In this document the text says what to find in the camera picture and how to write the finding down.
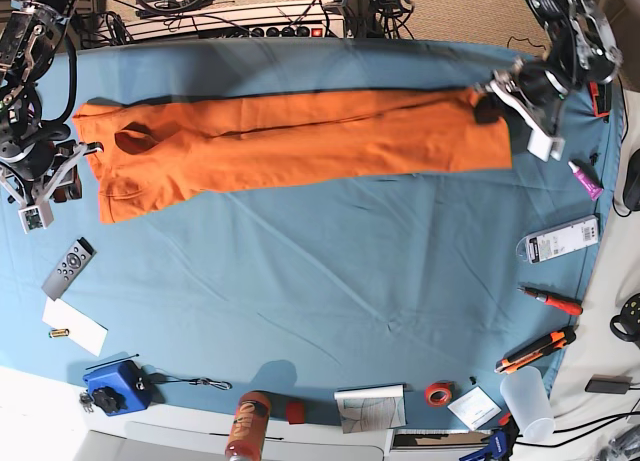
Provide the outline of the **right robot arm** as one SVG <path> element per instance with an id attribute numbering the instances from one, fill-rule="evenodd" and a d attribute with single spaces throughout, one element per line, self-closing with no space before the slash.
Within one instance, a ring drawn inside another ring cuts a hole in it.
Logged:
<path id="1" fill-rule="evenodd" d="M 1 187 L 29 233 L 53 222 L 52 201 L 82 197 L 77 165 L 103 145 L 72 140 L 66 124 L 77 94 L 77 53 L 67 29 L 79 0 L 11 1 L 14 11 L 1 34 Z M 45 120 L 37 82 L 60 46 L 68 56 L 67 104 Z"/>

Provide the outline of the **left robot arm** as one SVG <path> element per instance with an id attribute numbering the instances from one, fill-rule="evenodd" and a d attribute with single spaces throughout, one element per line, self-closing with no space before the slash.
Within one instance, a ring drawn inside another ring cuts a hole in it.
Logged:
<path id="1" fill-rule="evenodd" d="M 563 104 L 594 83 L 609 85 L 623 62 L 613 31 L 595 0 L 525 0 L 550 46 L 541 57 L 516 59 L 476 86 L 476 121 L 488 123 L 502 108 L 515 111 L 531 129 L 527 151 L 542 161 L 560 160 Z"/>

